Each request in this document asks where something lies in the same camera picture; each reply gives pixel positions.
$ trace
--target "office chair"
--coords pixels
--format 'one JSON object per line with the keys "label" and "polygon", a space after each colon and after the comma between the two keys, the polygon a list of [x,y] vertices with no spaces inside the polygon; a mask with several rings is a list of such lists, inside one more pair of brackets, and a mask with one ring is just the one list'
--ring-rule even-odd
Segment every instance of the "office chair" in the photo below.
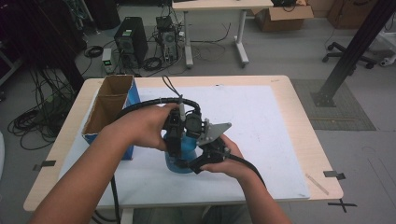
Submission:
{"label": "office chair", "polygon": [[[334,48],[340,50],[341,52],[327,53],[326,56],[324,56],[324,58],[322,59],[322,61],[323,61],[324,63],[326,63],[327,61],[329,61],[329,58],[332,58],[332,57],[341,57],[341,56],[343,56],[344,52],[346,51],[346,48],[344,48],[343,46],[341,46],[340,44],[338,44],[338,43],[336,43],[336,42],[332,42],[332,44],[330,44],[330,45],[327,47],[328,50],[333,50]],[[367,57],[365,57],[365,56],[361,56],[361,57],[359,58],[359,60],[361,60],[362,62],[365,62],[365,63],[366,63],[366,66],[365,66],[365,67],[366,67],[367,69],[372,69],[372,68],[374,67],[374,65],[377,64],[376,60],[367,58]]]}

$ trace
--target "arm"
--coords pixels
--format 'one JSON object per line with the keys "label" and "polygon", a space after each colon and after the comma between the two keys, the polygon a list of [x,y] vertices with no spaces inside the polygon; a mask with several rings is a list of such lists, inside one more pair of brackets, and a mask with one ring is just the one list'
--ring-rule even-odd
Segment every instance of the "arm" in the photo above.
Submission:
{"label": "arm", "polygon": [[[236,143],[225,135],[221,139],[232,154],[243,158]],[[237,179],[242,191],[244,191],[247,208],[253,223],[291,223],[257,175],[246,165],[238,161],[226,160],[221,163],[204,165],[201,169],[213,173],[224,173]]]}
{"label": "arm", "polygon": [[30,223],[89,223],[129,145],[165,150],[161,129],[175,107],[145,107],[106,126],[37,207]]}

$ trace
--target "person's left hand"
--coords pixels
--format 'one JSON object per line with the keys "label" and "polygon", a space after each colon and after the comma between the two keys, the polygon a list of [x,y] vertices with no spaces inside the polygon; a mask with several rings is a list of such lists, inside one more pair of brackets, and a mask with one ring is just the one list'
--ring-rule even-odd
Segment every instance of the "person's left hand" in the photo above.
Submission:
{"label": "person's left hand", "polygon": [[143,107],[124,115],[111,125],[130,145],[153,147],[164,151],[166,145],[161,137],[161,130],[169,112],[177,107],[177,104]]}

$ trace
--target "table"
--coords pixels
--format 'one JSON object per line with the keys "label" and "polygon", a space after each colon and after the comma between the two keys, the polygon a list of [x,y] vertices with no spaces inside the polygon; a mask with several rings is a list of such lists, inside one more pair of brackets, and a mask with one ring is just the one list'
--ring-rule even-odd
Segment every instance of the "table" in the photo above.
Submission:
{"label": "table", "polygon": [[[162,87],[160,77],[137,78],[138,87]],[[58,181],[60,170],[77,134],[78,128],[88,111],[93,94],[103,80],[93,78],[85,81],[78,98],[56,139],[47,161],[56,161],[54,166],[42,167],[24,203],[26,211],[34,211]],[[223,77],[172,77],[175,87],[209,86],[215,84],[246,86],[271,86],[280,113],[288,129],[296,156],[305,173],[305,181],[311,193],[309,200],[334,200],[343,197],[338,180],[325,177],[323,171],[332,167],[316,137],[290,80],[286,76],[223,76]]]}
{"label": "table", "polygon": [[242,66],[244,67],[246,64],[248,64],[248,56],[242,44],[242,34],[244,33],[247,9],[267,8],[272,6],[273,3],[271,0],[197,0],[197,1],[173,3],[172,8],[175,11],[183,11],[184,14],[184,28],[185,28],[184,50],[186,54],[187,67],[192,68],[193,66],[190,32],[189,32],[189,24],[188,24],[189,11],[241,9],[241,13],[239,17],[238,35],[235,37],[235,44],[238,49],[238,53],[241,57]]}

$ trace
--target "hand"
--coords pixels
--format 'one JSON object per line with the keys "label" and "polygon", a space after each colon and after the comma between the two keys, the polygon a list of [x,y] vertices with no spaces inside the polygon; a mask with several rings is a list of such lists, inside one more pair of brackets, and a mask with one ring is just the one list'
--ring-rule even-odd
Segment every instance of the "hand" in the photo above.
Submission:
{"label": "hand", "polygon": [[170,111],[177,107],[177,104],[143,107],[124,115],[111,125],[129,145],[153,147],[164,151],[166,144],[161,137],[161,130]]}
{"label": "hand", "polygon": [[[223,134],[221,137],[221,140],[223,140],[225,146],[231,150],[231,154],[244,158],[241,151],[239,150],[239,147],[236,145],[235,142],[233,142],[230,138],[228,138],[225,134]],[[203,165],[201,167],[201,170],[206,170],[212,173],[224,173],[230,177],[236,178],[236,179],[241,179],[245,177],[248,173],[251,173],[252,171],[243,163],[239,161],[234,161],[234,160],[225,160],[220,163],[210,163]]]}

